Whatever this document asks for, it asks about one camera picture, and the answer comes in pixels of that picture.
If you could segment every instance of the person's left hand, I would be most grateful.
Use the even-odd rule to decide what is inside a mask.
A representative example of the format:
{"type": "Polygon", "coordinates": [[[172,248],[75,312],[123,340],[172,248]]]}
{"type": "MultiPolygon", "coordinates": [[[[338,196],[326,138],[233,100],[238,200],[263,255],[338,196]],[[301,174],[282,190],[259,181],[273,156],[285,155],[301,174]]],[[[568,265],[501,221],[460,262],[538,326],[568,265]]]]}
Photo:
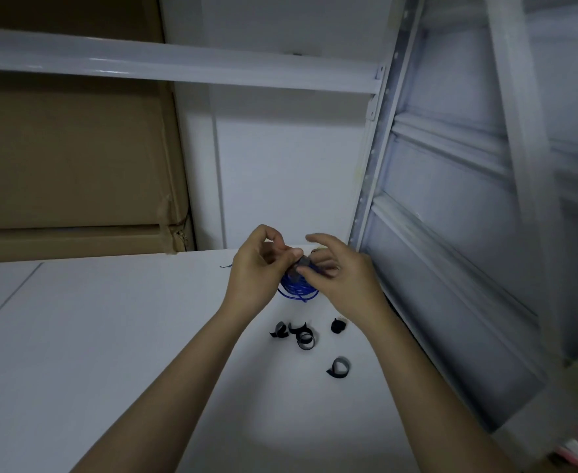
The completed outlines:
{"type": "Polygon", "coordinates": [[[302,249],[285,245],[277,230],[258,226],[234,257],[222,308],[251,320],[271,301],[285,271],[303,254],[302,249]]]}

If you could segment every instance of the curled black strap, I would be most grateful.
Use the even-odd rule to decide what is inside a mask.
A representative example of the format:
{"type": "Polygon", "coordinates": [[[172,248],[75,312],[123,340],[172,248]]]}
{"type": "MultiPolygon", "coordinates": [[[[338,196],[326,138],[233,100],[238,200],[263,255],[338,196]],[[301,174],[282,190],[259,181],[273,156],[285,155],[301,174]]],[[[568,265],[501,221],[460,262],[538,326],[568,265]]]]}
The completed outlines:
{"type": "Polygon", "coordinates": [[[292,328],[289,323],[289,333],[295,334],[298,347],[302,350],[310,350],[315,347],[315,336],[313,335],[313,331],[307,327],[306,323],[300,328],[292,328]]]}
{"type": "Polygon", "coordinates": [[[276,330],[274,332],[269,332],[269,335],[274,338],[284,339],[285,337],[289,336],[289,333],[287,332],[287,326],[285,326],[284,322],[278,322],[276,324],[276,330]]]}
{"type": "Polygon", "coordinates": [[[332,321],[331,330],[334,334],[340,334],[346,328],[346,323],[343,320],[335,319],[332,321]]]}
{"type": "Polygon", "coordinates": [[[350,372],[350,362],[348,362],[348,359],[343,357],[335,358],[333,360],[332,367],[326,371],[326,373],[333,378],[345,378],[348,376],[348,372],[350,372]],[[337,367],[338,364],[341,364],[344,367],[346,367],[346,371],[340,372],[339,368],[337,367]]]}

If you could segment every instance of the brown cardboard box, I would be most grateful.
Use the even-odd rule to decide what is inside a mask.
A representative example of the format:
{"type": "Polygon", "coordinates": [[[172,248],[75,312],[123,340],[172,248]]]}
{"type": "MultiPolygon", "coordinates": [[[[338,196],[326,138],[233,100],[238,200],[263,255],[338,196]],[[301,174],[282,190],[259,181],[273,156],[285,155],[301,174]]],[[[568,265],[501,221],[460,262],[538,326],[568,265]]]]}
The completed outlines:
{"type": "MultiPolygon", "coordinates": [[[[0,28],[163,42],[157,0],[0,0],[0,28]]],[[[0,72],[0,261],[190,250],[188,212],[166,82],[0,72]]]]}

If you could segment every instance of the forearm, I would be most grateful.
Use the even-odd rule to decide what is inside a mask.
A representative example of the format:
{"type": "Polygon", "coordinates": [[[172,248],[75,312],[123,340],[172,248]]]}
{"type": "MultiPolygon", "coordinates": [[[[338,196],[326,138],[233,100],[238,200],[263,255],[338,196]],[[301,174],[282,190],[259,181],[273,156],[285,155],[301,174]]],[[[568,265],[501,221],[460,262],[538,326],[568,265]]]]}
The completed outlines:
{"type": "Polygon", "coordinates": [[[423,473],[516,470],[428,360],[400,318],[384,308],[364,329],[423,473]]]}
{"type": "Polygon", "coordinates": [[[73,469],[172,472],[250,318],[220,309],[73,469]]]}

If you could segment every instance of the black velcro strap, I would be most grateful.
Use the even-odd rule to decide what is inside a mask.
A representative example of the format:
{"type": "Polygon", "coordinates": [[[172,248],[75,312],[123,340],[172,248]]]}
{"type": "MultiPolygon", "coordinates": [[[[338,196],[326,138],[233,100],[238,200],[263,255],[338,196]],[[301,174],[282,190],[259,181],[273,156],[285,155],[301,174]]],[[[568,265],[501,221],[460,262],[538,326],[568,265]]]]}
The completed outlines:
{"type": "Polygon", "coordinates": [[[284,339],[285,337],[289,336],[289,333],[287,332],[287,326],[285,326],[284,322],[278,322],[276,324],[276,331],[269,332],[269,335],[271,335],[274,338],[284,339]]]}
{"type": "Polygon", "coordinates": [[[349,372],[350,372],[350,362],[348,362],[348,359],[345,359],[343,357],[335,358],[335,360],[332,363],[332,367],[326,371],[326,373],[333,378],[345,378],[348,376],[349,372]],[[339,364],[346,367],[346,371],[339,371],[338,367],[339,364]]]}
{"type": "Polygon", "coordinates": [[[306,323],[300,328],[292,328],[289,324],[289,333],[295,334],[298,341],[298,347],[302,350],[310,350],[315,347],[315,336],[313,331],[307,327],[306,323]]]}
{"type": "Polygon", "coordinates": [[[332,321],[331,330],[334,334],[340,334],[346,328],[346,323],[343,320],[335,319],[332,321]]]}

